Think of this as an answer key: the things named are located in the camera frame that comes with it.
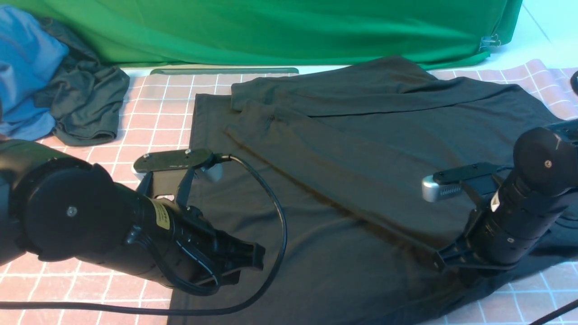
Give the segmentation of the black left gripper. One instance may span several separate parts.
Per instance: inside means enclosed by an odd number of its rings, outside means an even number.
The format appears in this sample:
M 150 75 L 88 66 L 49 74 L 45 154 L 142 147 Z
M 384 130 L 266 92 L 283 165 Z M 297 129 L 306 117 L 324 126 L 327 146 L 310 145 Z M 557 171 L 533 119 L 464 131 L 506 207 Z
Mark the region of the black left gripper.
M 168 205 L 172 247 L 169 269 L 181 279 L 167 279 L 171 289 L 219 289 L 236 285 L 243 271 L 262 271 L 266 249 L 215 229 L 194 207 Z

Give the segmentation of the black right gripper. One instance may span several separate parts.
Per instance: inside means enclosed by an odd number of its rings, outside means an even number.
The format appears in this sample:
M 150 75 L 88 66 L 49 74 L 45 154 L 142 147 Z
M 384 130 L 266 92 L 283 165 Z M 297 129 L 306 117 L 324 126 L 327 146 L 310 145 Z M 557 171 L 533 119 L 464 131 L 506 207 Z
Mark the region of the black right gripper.
M 484 264 L 510 267 L 528 254 L 549 229 L 549 212 L 528 200 L 514 202 L 501 198 L 495 210 L 488 208 L 464 231 L 466 242 L 453 242 L 436 251 L 433 266 L 475 268 Z

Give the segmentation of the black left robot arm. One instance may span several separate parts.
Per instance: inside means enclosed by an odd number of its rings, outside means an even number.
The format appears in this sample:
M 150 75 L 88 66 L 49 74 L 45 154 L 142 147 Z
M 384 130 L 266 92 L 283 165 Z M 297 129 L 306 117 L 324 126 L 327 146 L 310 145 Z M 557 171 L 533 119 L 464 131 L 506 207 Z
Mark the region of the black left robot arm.
M 37 142 L 1 142 L 1 262 L 24 252 L 52 263 L 76 258 L 195 295 L 263 270 L 266 249 L 217 230 L 188 205 L 199 172 L 217 180 L 208 149 L 140 157 L 136 190 L 105 168 Z

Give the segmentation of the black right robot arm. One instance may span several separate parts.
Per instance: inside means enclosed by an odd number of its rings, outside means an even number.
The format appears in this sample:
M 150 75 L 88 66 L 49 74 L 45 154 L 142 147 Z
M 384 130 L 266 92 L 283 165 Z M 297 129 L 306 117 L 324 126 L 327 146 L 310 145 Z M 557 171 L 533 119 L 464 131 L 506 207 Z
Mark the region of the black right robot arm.
M 577 120 L 524 132 L 510 168 L 480 162 L 425 177 L 425 201 L 465 193 L 475 204 L 462 234 L 435 253 L 433 264 L 439 271 L 513 268 L 577 202 L 577 186 Z

